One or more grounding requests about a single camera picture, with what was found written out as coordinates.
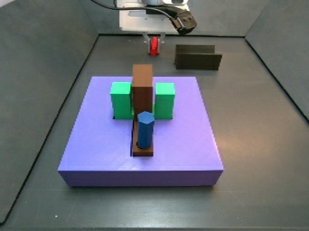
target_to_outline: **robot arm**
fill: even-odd
[[[113,0],[116,7],[96,0],[92,2],[119,10],[119,27],[123,31],[174,33],[176,29],[184,35],[196,26],[187,6],[188,0]]]
[[[166,12],[171,18],[170,22],[180,35],[192,31],[196,22],[188,10],[188,0],[138,0],[146,7]],[[147,10],[146,14],[160,14],[156,11]]]

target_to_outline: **red gripper part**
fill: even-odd
[[[155,56],[158,54],[158,47],[159,47],[159,39],[158,37],[152,37],[151,44],[150,44],[150,55]]]

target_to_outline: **green block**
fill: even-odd
[[[111,86],[111,95],[130,95],[130,82],[113,82]]]
[[[131,83],[113,82],[109,95],[115,119],[131,119]]]
[[[155,95],[156,96],[175,96],[175,85],[174,83],[156,83],[155,84]]]
[[[175,100],[175,86],[174,83],[155,84],[155,100],[154,100],[154,118],[171,119]]]

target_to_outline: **tall brown block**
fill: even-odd
[[[154,71],[151,64],[136,64],[132,66],[131,101],[134,108],[134,120],[143,111],[152,113],[152,78]]]

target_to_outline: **brown block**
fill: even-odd
[[[148,149],[138,147],[138,121],[132,122],[132,133],[131,133],[131,155],[132,156],[154,156],[154,144]]]
[[[152,86],[152,65],[135,64],[132,65],[132,87],[151,87]]]
[[[138,120],[138,114],[140,112],[152,112],[152,78],[154,72],[151,64],[139,64],[132,66],[131,102],[134,110],[134,120]]]

